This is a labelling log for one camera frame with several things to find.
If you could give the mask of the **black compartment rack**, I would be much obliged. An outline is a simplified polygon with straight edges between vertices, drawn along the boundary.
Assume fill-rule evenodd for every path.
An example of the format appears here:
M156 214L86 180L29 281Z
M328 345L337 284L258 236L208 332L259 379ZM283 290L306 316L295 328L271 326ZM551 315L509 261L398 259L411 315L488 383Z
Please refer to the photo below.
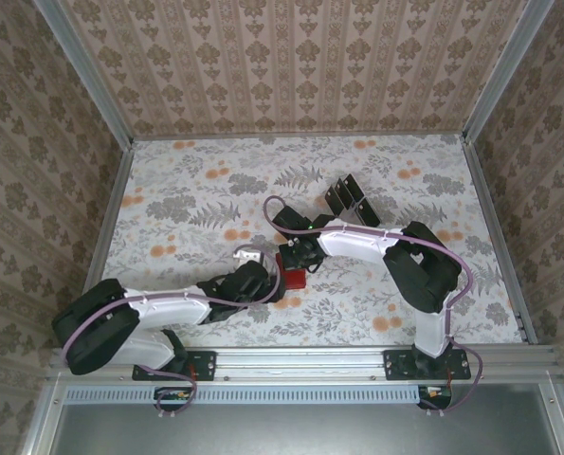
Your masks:
M364 197L366 197L366 195L365 195L365 192L364 192L364 191L361 189L361 187L358 185L358 183L357 183L356 180L355 180L355 183L356 183L357 186L359 187L359 190L358 190L358 191L360 192L360 194L359 194L359 196L358 196L358 199L357 199L356 201L352 201L352 200L346 200L346 199L341 198L341 197L339 196L340 199L341 199L341 201L342 201L342 203L344 204L344 211L343 211L339 216L336 216L336 217L337 217L337 218L343 218L343 219L351 219L352 221L359 221L359 223L362 225L362 223L360 222L359 218L357 217L357 214L356 214L355 209L356 209L357 204L358 204ZM332 185L332 186L333 186L333 187L335 188L335 190L337 191L337 182L336 182L334 185Z

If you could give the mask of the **floral printed table sheet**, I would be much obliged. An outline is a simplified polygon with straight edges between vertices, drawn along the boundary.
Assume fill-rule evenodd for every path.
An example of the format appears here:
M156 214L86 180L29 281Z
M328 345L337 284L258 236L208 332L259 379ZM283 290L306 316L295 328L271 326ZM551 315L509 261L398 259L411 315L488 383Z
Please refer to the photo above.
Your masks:
M139 142L103 274L160 291L228 273L239 245L277 251L268 217L326 212L349 173L384 228L421 222L469 265L473 287L451 310L458 341L521 342L457 136ZM278 302L176 332L192 347L406 345L415 322L384 266L336 257Z

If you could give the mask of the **thin aluminium table edge rail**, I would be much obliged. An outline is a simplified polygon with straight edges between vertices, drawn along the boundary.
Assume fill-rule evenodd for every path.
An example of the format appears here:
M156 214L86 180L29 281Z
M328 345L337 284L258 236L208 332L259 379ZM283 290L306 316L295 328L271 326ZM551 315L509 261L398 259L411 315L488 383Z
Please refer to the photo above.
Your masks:
M195 134L176 136L135 136L132 141L167 141L167 140L223 140L223 139L269 139L269 138L295 138L295 137L427 137L427 136L457 136L463 137L461 131L357 131L357 132L281 132L281 133L235 133L235 134Z

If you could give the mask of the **long aluminium base rail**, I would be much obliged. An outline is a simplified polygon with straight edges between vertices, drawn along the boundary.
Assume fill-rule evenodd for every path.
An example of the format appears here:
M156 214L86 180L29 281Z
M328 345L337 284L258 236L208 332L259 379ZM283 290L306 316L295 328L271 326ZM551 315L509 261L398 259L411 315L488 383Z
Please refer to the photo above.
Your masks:
M217 354L212 383L368 383L386 380L383 353L403 346L224 348ZM558 377L561 368L550 346L478 344L465 348L470 371L482 359L483 383L534 383Z

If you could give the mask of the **aluminium frame rail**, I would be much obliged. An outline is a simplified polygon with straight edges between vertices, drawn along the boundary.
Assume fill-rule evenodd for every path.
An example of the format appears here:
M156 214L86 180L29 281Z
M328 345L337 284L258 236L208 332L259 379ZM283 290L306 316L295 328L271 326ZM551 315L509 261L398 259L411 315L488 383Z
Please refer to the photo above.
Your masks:
M557 451L564 455L564 385L548 378L539 389Z
M66 385L48 378L41 391L20 455L50 455L64 410Z

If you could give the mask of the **grey metal panel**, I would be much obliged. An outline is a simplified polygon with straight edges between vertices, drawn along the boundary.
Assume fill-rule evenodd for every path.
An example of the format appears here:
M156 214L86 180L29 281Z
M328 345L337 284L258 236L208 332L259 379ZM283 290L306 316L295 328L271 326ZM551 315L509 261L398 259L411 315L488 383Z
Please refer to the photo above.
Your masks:
M558 455L531 386L481 386L439 415L414 405L70 406L51 455Z

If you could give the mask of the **black credit card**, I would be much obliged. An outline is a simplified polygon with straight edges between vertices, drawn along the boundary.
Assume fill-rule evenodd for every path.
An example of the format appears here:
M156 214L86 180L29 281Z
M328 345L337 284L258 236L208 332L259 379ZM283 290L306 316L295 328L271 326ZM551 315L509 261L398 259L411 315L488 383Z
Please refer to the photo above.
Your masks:
M355 211L363 226L377 228L381 224L378 214L366 197L357 204Z
M339 216L344 211L344 204L342 203L335 188L331 186L324 195L324 199L335 216Z
M355 183L355 179L351 174L348 174L343 178L339 178L337 181L337 192L341 198L356 201L360 194L358 190L359 187Z

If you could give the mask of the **aluminium corner post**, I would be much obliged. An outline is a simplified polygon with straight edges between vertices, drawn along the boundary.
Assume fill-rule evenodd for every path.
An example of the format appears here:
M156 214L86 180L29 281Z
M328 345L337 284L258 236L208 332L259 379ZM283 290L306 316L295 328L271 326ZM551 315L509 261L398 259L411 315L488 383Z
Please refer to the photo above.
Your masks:
M528 0L497 64L492 70L463 128L467 144L473 143L491 116L555 0Z
M124 153L129 152L132 148L133 134L117 108L110 90L106 87L97 64L71 24L61 1L34 0L34 3L58 40L65 56L73 65L120 149Z

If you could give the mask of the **black controller board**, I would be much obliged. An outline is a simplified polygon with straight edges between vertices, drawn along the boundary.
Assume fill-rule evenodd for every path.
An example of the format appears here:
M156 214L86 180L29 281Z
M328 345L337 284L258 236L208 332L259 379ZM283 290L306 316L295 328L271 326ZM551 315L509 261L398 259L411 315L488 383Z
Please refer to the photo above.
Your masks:
M163 414L178 413L191 402L192 396L192 387L156 388L154 392L154 406Z
M452 391L449 386L419 386L419 403L423 410L445 410L450 406Z

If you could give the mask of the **red card holder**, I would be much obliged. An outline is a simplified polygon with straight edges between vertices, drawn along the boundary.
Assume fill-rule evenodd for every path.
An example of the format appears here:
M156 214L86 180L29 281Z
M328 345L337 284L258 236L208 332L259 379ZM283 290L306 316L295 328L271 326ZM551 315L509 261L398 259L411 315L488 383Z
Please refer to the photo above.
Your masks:
M280 268L282 283L286 290L299 290L306 287L305 269L287 270L282 263L282 256L280 253L276 254L276 262Z

